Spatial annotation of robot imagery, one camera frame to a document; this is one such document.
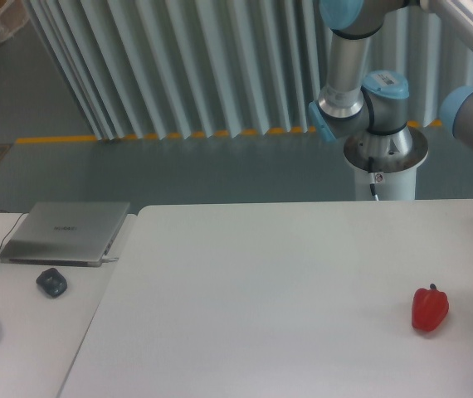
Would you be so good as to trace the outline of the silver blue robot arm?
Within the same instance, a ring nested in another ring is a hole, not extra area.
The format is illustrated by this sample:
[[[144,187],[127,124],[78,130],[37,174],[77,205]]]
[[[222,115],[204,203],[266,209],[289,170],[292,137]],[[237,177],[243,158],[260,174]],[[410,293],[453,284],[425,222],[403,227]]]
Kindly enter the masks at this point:
[[[359,200],[413,199],[417,169],[428,154],[425,136],[407,126],[407,79],[392,70],[364,69],[371,37],[389,13],[407,7],[407,1],[319,3],[332,42],[326,82],[309,115],[322,139],[345,137],[344,159],[354,170]],[[473,151],[473,86],[454,89],[439,117]]]

